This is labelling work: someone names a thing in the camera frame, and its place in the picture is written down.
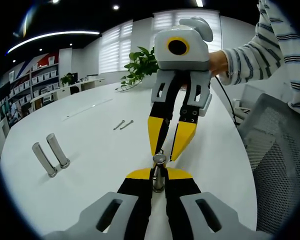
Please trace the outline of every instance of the metal cylinder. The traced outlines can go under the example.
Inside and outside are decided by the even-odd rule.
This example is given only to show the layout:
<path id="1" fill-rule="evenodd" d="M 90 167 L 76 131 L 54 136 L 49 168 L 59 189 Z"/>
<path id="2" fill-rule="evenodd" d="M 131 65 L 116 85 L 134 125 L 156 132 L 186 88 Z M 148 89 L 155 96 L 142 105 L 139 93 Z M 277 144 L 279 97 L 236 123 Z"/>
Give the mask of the metal cylinder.
<path id="1" fill-rule="evenodd" d="M 165 189 L 165 178 L 161 171 L 166 166 L 167 157 L 164 155 L 164 151 L 161 149 L 159 153 L 152 157 L 152 160 L 155 163 L 152 178 L 152 189 L 156 193 L 161 193 Z"/>
<path id="2" fill-rule="evenodd" d="M 66 169 L 70 165 L 70 160 L 66 158 L 64 152 L 62 151 L 57 138 L 54 133 L 50 133 L 46 137 L 46 141 L 48 142 L 52 152 L 54 153 L 56 159 L 60 163 L 60 167 L 62 169 Z"/>
<path id="3" fill-rule="evenodd" d="M 152 179 L 152 189 L 156 193 L 161 193 L 165 189 L 165 178 L 161 173 L 162 165 L 156 165 Z"/>
<path id="4" fill-rule="evenodd" d="M 44 167 L 44 169 L 46 170 L 50 178 L 53 178 L 55 175 L 57 175 L 58 173 L 57 169 L 54 166 L 52 166 L 52 164 L 49 162 L 44 151 L 42 151 L 39 142 L 33 144 L 32 151 L 34 152 L 34 154 L 36 155 L 39 162 Z"/>

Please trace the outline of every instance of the window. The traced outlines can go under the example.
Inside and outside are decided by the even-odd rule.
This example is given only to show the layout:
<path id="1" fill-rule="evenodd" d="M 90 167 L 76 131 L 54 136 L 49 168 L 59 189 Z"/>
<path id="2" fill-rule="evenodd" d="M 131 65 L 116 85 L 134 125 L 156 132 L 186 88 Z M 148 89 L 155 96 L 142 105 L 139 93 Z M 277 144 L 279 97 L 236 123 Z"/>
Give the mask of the window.
<path id="1" fill-rule="evenodd" d="M 212 29 L 213 41 L 206 42 L 209 52 L 220 50 L 222 48 L 222 40 L 219 13 L 217 11 L 203 9 L 165 11 L 154 14 L 150 47 L 152 48 L 155 45 L 155 36 L 158 34 L 158 32 L 167 28 L 171 28 L 172 26 L 179 25 L 180 19 L 191 18 L 194 16 L 201 17 L 206 20 Z"/>
<path id="2" fill-rule="evenodd" d="M 130 62 L 133 21 L 116 26 L 102 35 L 99 52 L 99 74 L 124 71 Z"/>

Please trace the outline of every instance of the black cable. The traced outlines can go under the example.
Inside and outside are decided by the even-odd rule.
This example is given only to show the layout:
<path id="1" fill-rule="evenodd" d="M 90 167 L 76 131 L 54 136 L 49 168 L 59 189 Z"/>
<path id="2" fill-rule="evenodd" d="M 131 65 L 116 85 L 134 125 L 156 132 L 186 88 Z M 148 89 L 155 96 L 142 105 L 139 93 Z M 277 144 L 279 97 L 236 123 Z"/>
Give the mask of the black cable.
<path id="1" fill-rule="evenodd" d="M 215 76 L 215 79 L 216 79 L 216 80 L 218 81 L 218 83 L 220 84 L 220 86 L 221 86 L 221 88 L 222 88 L 222 90 L 223 90 L 223 92 L 224 92 L 226 98 L 227 98 L 228 101 L 229 101 L 229 104 L 230 104 L 230 107 L 231 107 L 231 110 L 232 110 L 233 119 L 234 119 L 234 125 L 235 125 L 235 127 L 237 127 L 238 123 L 237 123 L 237 120 L 236 120 L 235 111 L 234 111 L 234 108 L 232 107 L 232 104 L 231 104 L 231 101 L 230 101 L 230 99 L 229 99 L 229 97 L 228 97 L 228 94 L 226 93 L 226 90 L 224 89 L 224 86 L 222 86 L 222 83 L 220 82 L 219 78 L 218 78 L 217 76 Z"/>

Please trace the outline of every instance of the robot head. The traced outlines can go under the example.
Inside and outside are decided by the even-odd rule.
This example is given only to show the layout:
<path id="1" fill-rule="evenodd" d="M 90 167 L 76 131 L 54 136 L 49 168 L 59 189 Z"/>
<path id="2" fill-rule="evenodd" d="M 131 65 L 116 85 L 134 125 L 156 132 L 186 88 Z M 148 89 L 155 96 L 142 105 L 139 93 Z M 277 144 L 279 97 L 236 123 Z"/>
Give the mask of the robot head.
<path id="1" fill-rule="evenodd" d="M 206 71 L 208 46 L 213 40 L 209 24 L 201 17 L 181 19 L 180 25 L 160 31 L 154 39 L 154 55 L 162 70 Z"/>

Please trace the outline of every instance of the white tabletop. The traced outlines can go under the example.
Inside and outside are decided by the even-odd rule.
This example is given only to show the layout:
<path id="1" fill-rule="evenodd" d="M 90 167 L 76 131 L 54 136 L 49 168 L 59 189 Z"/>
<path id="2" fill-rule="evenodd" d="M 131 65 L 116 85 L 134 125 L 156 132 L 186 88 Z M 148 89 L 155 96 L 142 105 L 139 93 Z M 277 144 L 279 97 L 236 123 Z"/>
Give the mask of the white tabletop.
<path id="1" fill-rule="evenodd" d="M 151 90 L 141 86 L 115 91 L 118 84 L 76 93 L 31 113 L 7 136 L 0 166 L 7 189 L 25 219 L 40 234 L 74 225 L 80 212 L 107 192 L 116 192 L 130 172 L 152 166 L 147 120 Z M 202 192 L 211 192 L 235 209 L 250 229 L 257 225 L 254 179 L 241 138 L 222 102 L 213 95 L 205 117 L 200 117 L 191 143 L 168 167 L 191 173 Z M 170 154 L 185 92 L 176 99 L 173 119 L 163 145 Z M 134 123 L 113 130 L 119 122 Z M 58 162 L 46 142 L 55 133 L 68 168 L 49 178 L 32 145 L 41 147 L 54 166 Z M 147 240 L 172 239 L 164 193 L 153 193 Z"/>

